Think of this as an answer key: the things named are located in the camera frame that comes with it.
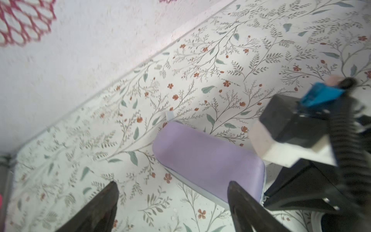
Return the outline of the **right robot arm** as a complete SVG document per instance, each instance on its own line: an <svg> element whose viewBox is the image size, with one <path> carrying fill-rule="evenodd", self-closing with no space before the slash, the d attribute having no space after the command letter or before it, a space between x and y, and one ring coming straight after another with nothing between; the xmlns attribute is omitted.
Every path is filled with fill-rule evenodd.
<svg viewBox="0 0 371 232"><path fill-rule="evenodd" d="M268 189L268 200L254 206L249 223L258 232L284 232L270 210L304 209L329 219L328 231L368 232L371 229L371 167L366 157L368 132L356 130L356 84L346 78L336 86L316 83L302 98L276 94L259 121L277 144L293 146L299 159L284 168ZM335 166L302 157L325 136Z"/></svg>

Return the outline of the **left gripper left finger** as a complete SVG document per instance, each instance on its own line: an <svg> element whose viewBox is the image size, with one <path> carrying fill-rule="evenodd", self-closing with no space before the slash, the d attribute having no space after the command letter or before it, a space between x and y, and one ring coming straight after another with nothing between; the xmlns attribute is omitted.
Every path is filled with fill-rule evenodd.
<svg viewBox="0 0 371 232"><path fill-rule="evenodd" d="M113 229L119 190L110 182L57 232L110 232Z"/></svg>

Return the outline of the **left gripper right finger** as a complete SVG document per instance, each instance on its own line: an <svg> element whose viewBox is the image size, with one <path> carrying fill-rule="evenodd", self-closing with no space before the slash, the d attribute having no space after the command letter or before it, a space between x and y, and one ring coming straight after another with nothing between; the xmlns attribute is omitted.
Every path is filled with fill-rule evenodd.
<svg viewBox="0 0 371 232"><path fill-rule="evenodd" d="M228 186L228 203L237 232L288 232L265 208L236 181Z"/></svg>

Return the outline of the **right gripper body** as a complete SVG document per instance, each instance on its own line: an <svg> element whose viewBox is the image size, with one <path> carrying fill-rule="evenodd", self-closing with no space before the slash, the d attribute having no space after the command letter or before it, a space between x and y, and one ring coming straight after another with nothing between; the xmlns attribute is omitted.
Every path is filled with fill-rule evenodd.
<svg viewBox="0 0 371 232"><path fill-rule="evenodd" d="M311 212L315 232L369 232L371 179L328 164L299 160L282 168L267 189L264 206L271 211Z"/></svg>

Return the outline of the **floral table mat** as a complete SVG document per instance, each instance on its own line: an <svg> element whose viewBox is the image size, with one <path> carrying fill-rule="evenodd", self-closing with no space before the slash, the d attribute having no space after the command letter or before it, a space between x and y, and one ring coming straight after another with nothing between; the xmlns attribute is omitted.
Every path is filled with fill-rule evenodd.
<svg viewBox="0 0 371 232"><path fill-rule="evenodd" d="M54 232L115 181L115 232L232 232L229 211L155 158L165 112L251 149L274 94L332 75L370 100L370 1L235 1L22 148L4 229Z"/></svg>

